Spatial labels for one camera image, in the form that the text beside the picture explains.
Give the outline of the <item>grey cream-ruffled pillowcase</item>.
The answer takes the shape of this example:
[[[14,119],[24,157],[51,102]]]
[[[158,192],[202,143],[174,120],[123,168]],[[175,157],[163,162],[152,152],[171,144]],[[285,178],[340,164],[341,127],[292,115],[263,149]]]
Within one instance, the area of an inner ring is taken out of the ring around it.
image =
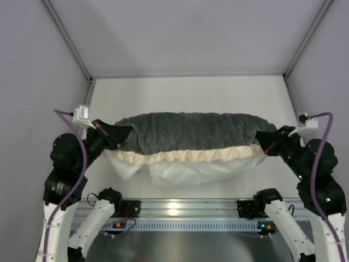
[[[132,130],[119,149],[107,153],[135,166],[254,157],[262,153],[257,132],[276,131],[258,116],[213,112],[153,112],[124,118],[116,126]]]

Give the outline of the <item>white pillow insert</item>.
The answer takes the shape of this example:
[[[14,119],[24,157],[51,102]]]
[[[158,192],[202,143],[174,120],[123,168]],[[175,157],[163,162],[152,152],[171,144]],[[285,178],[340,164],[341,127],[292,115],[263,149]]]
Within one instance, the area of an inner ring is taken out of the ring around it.
[[[186,187],[218,182],[245,173],[262,163],[266,156],[258,154],[248,158],[212,162],[181,162],[161,160],[153,164],[127,163],[107,151],[106,157],[118,175],[125,181],[133,176],[147,175],[152,184],[161,187]]]

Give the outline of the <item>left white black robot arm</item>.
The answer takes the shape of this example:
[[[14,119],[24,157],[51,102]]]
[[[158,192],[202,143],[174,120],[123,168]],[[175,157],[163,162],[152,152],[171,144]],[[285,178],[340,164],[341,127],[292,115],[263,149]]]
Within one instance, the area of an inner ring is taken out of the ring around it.
[[[86,170],[105,150],[116,150],[132,131],[94,120],[82,139],[75,128],[53,142],[53,170],[44,185],[44,225],[36,261],[85,261],[106,221],[122,210],[122,194],[111,188],[98,195],[92,211],[71,234],[71,224],[87,184]]]

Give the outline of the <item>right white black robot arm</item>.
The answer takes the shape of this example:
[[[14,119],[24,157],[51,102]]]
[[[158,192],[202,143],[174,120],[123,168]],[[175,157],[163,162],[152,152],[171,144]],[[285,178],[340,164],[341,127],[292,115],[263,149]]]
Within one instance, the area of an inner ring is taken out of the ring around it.
[[[309,216],[310,240],[288,210],[281,194],[264,189],[254,195],[256,207],[276,225],[294,261],[348,261],[344,224],[346,200],[332,177],[338,163],[334,149],[325,139],[312,139],[305,146],[294,127],[275,132],[257,132],[263,153],[280,157],[299,179],[298,195]]]

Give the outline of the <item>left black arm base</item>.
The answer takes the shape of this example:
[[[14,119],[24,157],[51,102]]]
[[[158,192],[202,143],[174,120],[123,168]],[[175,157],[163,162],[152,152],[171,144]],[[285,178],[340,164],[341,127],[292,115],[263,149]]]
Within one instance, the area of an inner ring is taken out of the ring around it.
[[[138,218],[141,209],[139,200],[124,200],[119,217],[122,218]]]

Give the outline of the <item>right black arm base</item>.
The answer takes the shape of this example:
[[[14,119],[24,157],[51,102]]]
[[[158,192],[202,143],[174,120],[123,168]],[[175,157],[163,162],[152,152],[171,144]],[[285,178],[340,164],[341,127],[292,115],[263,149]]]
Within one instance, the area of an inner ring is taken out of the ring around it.
[[[239,218],[245,218],[247,220],[252,220],[262,217],[262,212],[260,208],[253,200],[238,200],[237,210]]]

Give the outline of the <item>aluminium mounting rail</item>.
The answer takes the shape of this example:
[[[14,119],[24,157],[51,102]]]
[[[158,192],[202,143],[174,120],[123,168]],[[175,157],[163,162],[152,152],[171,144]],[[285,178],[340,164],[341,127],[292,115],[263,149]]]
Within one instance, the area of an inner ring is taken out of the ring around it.
[[[141,209],[138,218],[143,219],[189,219],[189,218],[239,218],[238,200],[253,199],[125,199],[139,200]]]

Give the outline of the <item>left aluminium frame post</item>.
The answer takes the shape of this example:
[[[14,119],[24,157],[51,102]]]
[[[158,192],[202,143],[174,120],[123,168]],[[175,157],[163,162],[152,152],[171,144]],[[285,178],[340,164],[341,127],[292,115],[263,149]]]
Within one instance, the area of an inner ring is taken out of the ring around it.
[[[89,83],[93,81],[93,77],[91,76],[89,70],[87,69],[81,55],[79,54],[70,34],[68,33],[64,23],[62,22],[62,19],[60,18],[55,6],[53,3],[49,0],[41,0],[41,3],[43,4],[44,8],[48,12],[50,18],[52,19],[53,23],[55,24],[56,28],[58,29],[61,37],[63,38],[66,46],[68,47],[71,55],[77,62],[80,70],[82,71],[84,77],[87,79]]]

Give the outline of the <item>aluminium frame post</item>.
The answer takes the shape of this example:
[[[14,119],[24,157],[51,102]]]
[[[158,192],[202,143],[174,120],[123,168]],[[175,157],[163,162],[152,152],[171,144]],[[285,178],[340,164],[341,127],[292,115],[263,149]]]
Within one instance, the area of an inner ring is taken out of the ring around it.
[[[61,37],[63,38],[66,46],[68,47],[71,55],[77,62],[80,70],[82,71],[84,77],[87,79],[89,83],[93,81],[93,77],[91,76],[89,70],[87,69],[81,55],[79,54],[70,34],[68,33],[64,23],[62,22],[62,19],[60,18],[55,6],[53,3],[49,0],[41,0],[41,3],[43,4],[44,8],[48,12],[50,18],[52,19],[53,23],[55,24],[56,28],[58,29]]]
[[[296,64],[300,60],[303,52],[311,42],[313,36],[317,32],[320,24],[322,23],[323,19],[331,9],[332,5],[335,3],[335,0],[325,0],[323,1],[322,5],[320,6],[319,10],[317,11],[315,17],[313,18],[310,26],[306,30],[306,33],[304,37],[301,39],[294,55],[292,56],[290,62],[288,63],[288,66],[286,67],[282,77],[284,81],[287,81],[290,77],[292,71],[294,70]]]

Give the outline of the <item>right aluminium frame post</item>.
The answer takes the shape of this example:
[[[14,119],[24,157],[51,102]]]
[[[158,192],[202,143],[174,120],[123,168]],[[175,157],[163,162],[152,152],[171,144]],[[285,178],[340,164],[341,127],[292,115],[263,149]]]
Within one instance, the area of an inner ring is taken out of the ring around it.
[[[296,64],[300,60],[303,52],[311,42],[313,36],[317,32],[320,24],[322,23],[323,19],[331,9],[332,5],[335,3],[335,0],[325,0],[323,1],[322,5],[320,6],[319,10],[317,11],[315,17],[313,18],[310,26],[306,30],[306,33],[304,37],[301,39],[294,55],[292,56],[290,62],[288,63],[288,66],[286,67],[282,77],[284,81],[287,81],[290,77],[292,71],[294,70]]]

